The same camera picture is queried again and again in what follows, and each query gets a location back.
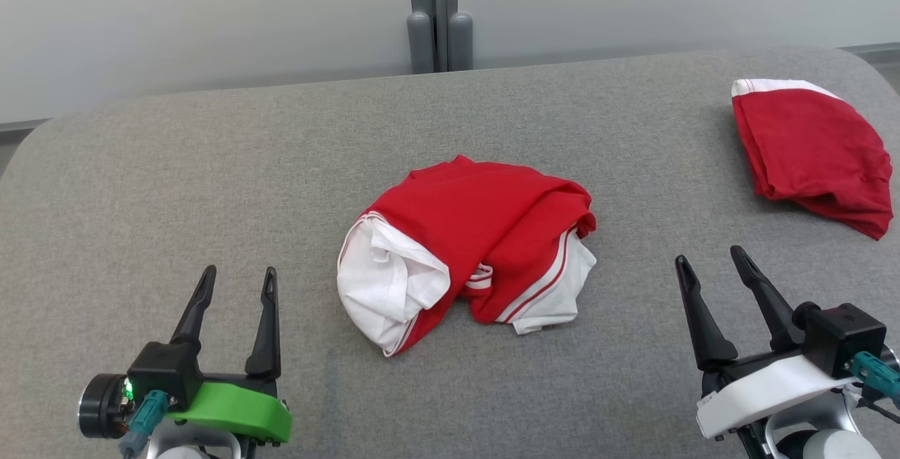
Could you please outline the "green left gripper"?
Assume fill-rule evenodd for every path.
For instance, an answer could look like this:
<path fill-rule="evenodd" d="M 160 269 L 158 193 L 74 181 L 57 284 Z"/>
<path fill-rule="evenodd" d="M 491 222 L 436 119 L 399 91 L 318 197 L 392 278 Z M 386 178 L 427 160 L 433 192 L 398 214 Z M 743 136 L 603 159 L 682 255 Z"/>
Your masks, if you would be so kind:
<path fill-rule="evenodd" d="M 170 344 L 200 347 L 200 330 L 212 301 L 216 266 L 207 266 L 172 334 Z M 266 268 L 260 295 L 262 312 L 256 340 L 245 360 L 247 377 L 210 377 L 203 381 L 187 410 L 169 410 L 168 420 L 187 422 L 250 437 L 259 443 L 283 445 L 292 434 L 293 415 L 278 393 L 282 375 L 278 276 Z"/>

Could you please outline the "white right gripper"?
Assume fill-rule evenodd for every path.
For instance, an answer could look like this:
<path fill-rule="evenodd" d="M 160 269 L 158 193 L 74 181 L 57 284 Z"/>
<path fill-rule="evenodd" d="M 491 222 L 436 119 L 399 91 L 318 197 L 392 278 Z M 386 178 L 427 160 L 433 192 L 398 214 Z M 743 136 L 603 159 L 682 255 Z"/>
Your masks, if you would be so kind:
<path fill-rule="evenodd" d="M 800 347 L 804 332 L 792 321 L 793 309 L 771 280 L 759 270 L 745 248 L 730 247 L 734 267 L 743 285 L 751 290 L 771 335 L 769 348 L 785 352 Z M 701 295 L 700 279 L 688 258 L 675 258 L 683 308 L 689 337 L 695 354 L 695 365 L 704 373 L 713 373 L 738 358 L 734 344 L 727 340 Z M 849 378 L 835 379 L 826 375 L 806 357 L 791 356 L 774 361 L 751 375 L 743 376 L 723 388 L 714 383 L 702 385 L 704 396 L 697 403 L 697 420 L 705 439 L 719 437 L 762 418 L 782 411 L 805 417 L 814 426 L 855 431 L 856 424 L 847 407 L 842 390 Z"/>

